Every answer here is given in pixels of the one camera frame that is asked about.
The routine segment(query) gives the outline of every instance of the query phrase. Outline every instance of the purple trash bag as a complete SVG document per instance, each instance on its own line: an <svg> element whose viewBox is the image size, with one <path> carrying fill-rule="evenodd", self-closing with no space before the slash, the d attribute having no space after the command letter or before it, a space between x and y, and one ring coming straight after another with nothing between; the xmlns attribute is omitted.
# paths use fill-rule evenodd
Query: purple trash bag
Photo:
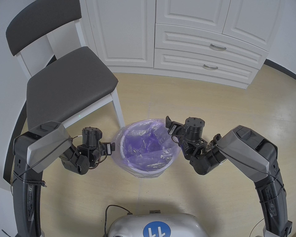
<svg viewBox="0 0 296 237"><path fill-rule="evenodd" d="M121 128L113 137L114 162L138 178L155 178L178 157L164 119L148 119Z"/></svg>

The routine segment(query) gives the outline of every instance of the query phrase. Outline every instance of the floor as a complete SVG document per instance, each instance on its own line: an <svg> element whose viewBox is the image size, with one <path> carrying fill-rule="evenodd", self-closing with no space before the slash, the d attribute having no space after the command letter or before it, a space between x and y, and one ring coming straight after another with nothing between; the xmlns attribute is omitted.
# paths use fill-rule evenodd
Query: floor
<svg viewBox="0 0 296 237"><path fill-rule="evenodd" d="M203 138L208 141L241 124L274 142L287 190L289 220L296 222L296 80L266 65L246 90L164 76L115 75L126 124L167 115L184 123L191 116L205 120ZM100 128L102 141L110 141L119 129L112 104L67 130L76 136L86 126ZM73 143L81 142L79 137ZM134 214L155 209L190 213L212 237L249 236L263 218L254 184L229 161L200 176L180 153L160 177L139 179L115 165L110 157L83 176L65 170L57 159L44 171L44 180L48 187L42 187L41 192L41 227L46 237L103 236L109 204L121 205ZM107 226L125 214L124 210L110 208ZM263 235L263 226L262 221L252 236Z"/></svg>

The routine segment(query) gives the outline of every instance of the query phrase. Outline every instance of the metal handle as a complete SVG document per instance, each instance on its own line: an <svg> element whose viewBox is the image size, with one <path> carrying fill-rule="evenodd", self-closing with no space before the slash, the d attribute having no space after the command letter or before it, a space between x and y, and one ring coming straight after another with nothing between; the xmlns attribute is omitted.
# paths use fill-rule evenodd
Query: metal handle
<svg viewBox="0 0 296 237"><path fill-rule="evenodd" d="M226 47L219 47L219 46L216 46L216 45L213 45L213 44L210 44L211 47L215 48L215 49L220 49L220 50L226 50Z"/></svg>
<svg viewBox="0 0 296 237"><path fill-rule="evenodd" d="M214 69L214 70L215 70L215 69L218 69L218 67L215 67L215 68L214 68L214 67L209 67L209 66L207 66L207 65L205 65L205 64L204 64L204 67L205 67L205 68L208 68L208 69Z"/></svg>

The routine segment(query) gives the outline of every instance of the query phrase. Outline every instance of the chair seat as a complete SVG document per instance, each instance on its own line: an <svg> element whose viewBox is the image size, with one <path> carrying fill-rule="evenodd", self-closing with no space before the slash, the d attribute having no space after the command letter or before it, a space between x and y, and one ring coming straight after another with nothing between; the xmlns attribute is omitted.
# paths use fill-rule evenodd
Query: chair seat
<svg viewBox="0 0 296 237"><path fill-rule="evenodd" d="M110 94L117 83L113 73L88 47L68 53L28 81L28 128L47 121L65 121Z"/></svg>

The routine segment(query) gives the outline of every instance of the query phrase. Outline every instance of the blue circular logo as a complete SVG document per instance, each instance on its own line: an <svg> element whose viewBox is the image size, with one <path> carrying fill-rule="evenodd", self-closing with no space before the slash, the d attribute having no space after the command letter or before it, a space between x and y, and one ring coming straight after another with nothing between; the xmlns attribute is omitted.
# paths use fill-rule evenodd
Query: blue circular logo
<svg viewBox="0 0 296 237"><path fill-rule="evenodd" d="M170 227L161 221L147 224L143 230L144 237L170 237Z"/></svg>

